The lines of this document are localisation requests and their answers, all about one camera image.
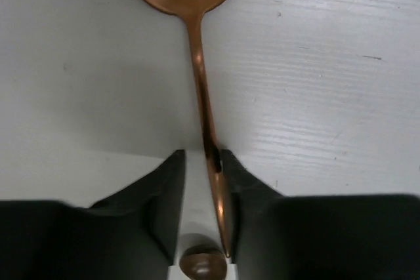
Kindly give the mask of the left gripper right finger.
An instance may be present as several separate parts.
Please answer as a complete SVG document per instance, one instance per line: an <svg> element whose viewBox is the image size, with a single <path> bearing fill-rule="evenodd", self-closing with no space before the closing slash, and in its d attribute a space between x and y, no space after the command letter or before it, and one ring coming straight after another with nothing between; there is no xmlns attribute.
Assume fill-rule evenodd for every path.
<svg viewBox="0 0 420 280"><path fill-rule="evenodd" d="M291 197L221 153L240 279L418 279L419 198Z"/></svg>

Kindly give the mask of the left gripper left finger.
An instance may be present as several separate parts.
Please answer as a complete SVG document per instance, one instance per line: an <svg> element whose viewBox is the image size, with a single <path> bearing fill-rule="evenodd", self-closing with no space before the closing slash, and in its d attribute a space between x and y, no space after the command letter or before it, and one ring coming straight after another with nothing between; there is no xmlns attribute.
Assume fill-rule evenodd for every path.
<svg viewBox="0 0 420 280"><path fill-rule="evenodd" d="M91 207L1 202L2 279L166 279L176 256L186 154Z"/></svg>

